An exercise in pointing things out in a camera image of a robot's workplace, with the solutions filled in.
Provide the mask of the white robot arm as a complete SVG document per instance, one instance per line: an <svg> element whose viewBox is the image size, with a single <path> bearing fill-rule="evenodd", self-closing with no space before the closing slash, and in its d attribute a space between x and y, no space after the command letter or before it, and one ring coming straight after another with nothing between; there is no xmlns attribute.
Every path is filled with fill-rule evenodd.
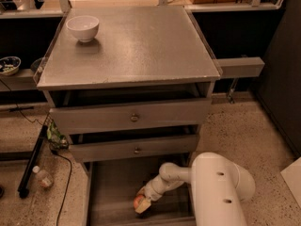
<svg viewBox="0 0 301 226"><path fill-rule="evenodd" d="M137 192L134 210L144 213L183 184L191 186L197 226L247 226L241 203L255 194L255 180L247 169L217 153L201 153L189 167L163 164L159 174Z"/></svg>

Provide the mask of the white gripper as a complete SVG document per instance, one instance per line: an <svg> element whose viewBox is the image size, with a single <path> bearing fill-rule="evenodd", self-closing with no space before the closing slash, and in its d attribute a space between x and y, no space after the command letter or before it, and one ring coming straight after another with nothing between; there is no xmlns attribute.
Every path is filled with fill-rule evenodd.
<svg viewBox="0 0 301 226"><path fill-rule="evenodd" d="M152 182L148 182L146 183L145 186L141 187L136 193L136 195L145 195L146 197L144 201L140 203L138 208L135 209L137 214L142 214L148 208L151 207L151 202L157 202L163 197L162 194L159 194L158 192L155 191Z"/></svg>

